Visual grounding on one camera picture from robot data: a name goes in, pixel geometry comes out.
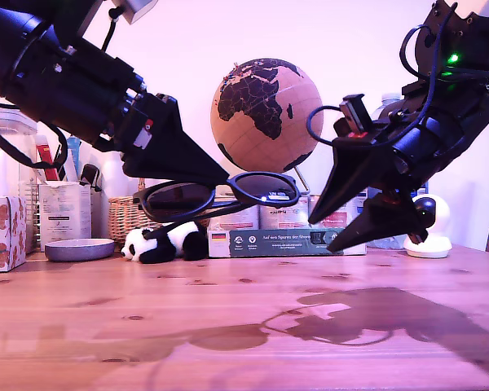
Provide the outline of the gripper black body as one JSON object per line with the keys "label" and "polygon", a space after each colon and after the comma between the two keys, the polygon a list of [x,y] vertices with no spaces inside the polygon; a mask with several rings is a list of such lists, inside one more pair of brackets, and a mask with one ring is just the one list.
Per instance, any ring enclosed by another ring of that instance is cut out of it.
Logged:
{"label": "gripper black body", "polygon": [[51,122],[78,138],[94,143],[121,123],[127,91],[142,90],[143,78],[119,58],[84,39],[62,63],[55,93],[50,98]]}
{"label": "gripper black body", "polygon": [[[380,117],[373,120],[359,94],[346,96],[340,104],[343,119],[336,122],[334,128],[337,137],[354,132],[369,132],[378,142],[394,141],[394,164],[396,174],[394,185],[396,191],[389,193],[380,190],[378,194],[388,195],[396,199],[398,194],[409,194],[415,191],[425,180],[416,172],[421,160],[430,156],[438,149],[438,136],[433,130],[425,127],[425,120],[418,112],[409,112],[402,101],[387,108]],[[435,207],[432,200],[424,200],[413,204],[418,213],[418,232],[409,235],[413,243],[419,244],[428,236],[427,229],[435,220]]]}

